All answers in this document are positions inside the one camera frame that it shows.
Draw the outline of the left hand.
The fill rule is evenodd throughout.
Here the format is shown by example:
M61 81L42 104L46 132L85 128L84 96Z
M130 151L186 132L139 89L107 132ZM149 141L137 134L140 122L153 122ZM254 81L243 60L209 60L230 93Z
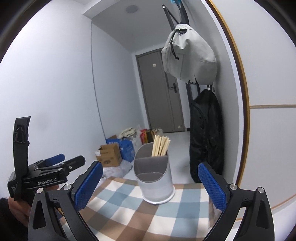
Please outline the left hand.
M22 200L14 201L13 198L8 198L9 209L13 216L21 222L25 227L28 227L31 206Z

